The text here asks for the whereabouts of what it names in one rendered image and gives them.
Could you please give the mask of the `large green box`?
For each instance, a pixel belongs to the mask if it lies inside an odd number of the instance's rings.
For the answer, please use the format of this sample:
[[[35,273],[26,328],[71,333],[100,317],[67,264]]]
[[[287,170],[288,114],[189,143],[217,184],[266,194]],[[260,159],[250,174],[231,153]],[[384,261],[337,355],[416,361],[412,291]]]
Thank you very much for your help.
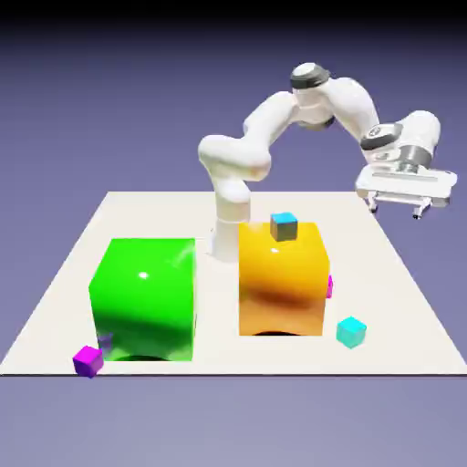
[[[196,325],[192,238],[114,238],[88,286],[107,361],[190,361]]]

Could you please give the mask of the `small cyan cube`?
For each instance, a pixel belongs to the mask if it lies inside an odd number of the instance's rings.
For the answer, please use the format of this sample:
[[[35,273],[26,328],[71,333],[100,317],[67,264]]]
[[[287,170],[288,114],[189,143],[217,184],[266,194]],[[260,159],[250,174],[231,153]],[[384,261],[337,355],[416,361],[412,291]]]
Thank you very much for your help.
[[[355,348],[363,343],[367,325],[355,317],[346,317],[337,324],[337,341],[347,348]]]

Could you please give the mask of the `large orange box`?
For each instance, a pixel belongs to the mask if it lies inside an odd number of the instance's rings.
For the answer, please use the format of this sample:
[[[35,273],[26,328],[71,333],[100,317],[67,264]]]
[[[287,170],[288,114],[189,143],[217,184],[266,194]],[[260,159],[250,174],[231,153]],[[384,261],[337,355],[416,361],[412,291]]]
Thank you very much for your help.
[[[330,262],[315,223],[277,242],[269,223],[239,227],[239,334],[323,333]]]

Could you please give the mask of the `small purple cube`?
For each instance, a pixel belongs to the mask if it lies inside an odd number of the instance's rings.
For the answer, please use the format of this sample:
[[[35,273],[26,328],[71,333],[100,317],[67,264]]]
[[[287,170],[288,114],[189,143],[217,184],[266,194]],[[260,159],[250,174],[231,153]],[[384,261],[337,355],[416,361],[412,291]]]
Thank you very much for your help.
[[[73,365],[80,377],[94,378],[103,367],[102,350],[84,346],[73,358]]]

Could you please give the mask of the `small blue cube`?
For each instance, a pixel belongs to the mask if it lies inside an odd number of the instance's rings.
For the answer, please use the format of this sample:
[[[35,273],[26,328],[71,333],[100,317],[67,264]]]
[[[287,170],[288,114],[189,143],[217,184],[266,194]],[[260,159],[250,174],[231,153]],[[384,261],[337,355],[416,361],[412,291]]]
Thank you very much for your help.
[[[277,242],[293,241],[297,238],[298,220],[290,212],[272,213],[270,233]]]

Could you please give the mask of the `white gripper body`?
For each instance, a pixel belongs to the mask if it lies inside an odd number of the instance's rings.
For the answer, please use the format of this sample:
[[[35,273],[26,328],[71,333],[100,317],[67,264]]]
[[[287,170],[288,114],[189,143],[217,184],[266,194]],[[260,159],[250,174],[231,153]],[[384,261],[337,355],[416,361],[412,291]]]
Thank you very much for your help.
[[[358,196],[363,199],[367,199],[369,192],[376,192],[378,202],[417,205],[421,199],[431,198],[432,207],[445,207],[451,200],[451,189],[457,180],[454,172],[422,166],[417,172],[408,172],[367,165],[360,172],[355,186]]]

